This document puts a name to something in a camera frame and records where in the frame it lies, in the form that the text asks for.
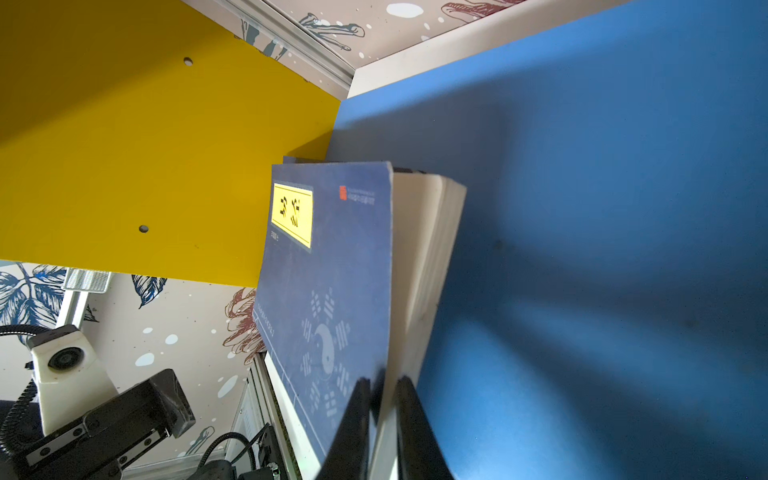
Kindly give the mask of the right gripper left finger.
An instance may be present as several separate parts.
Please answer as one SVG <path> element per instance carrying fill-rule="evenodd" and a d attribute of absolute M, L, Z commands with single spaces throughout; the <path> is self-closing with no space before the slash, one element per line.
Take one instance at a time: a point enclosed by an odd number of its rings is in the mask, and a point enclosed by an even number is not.
<path fill-rule="evenodd" d="M 365 480 L 369 461 L 370 380 L 360 378 L 352 392 L 318 480 Z"/>

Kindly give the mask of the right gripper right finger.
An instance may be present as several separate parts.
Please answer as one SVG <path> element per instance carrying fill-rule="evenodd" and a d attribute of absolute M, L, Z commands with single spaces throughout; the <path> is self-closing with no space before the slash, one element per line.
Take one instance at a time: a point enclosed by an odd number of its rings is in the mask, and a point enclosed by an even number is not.
<path fill-rule="evenodd" d="M 400 480 L 453 480 L 412 380 L 403 376 L 395 389 L 397 475 Z"/>

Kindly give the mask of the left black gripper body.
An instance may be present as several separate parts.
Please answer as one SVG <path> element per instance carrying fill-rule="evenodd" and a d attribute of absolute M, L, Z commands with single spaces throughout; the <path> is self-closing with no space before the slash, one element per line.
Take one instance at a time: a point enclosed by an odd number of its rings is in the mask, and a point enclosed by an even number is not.
<path fill-rule="evenodd" d="M 171 369 L 140 382 L 11 456 L 13 479 L 120 479 L 168 437 L 196 423 Z"/>

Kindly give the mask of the navy blue book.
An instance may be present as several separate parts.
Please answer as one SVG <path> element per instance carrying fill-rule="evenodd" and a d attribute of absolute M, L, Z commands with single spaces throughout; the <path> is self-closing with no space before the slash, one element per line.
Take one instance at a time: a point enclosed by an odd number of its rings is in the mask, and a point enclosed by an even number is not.
<path fill-rule="evenodd" d="M 415 388 L 467 190 L 388 162 L 273 167 L 253 317 L 317 461 L 370 380 L 366 479 L 399 479 L 395 389 Z"/>

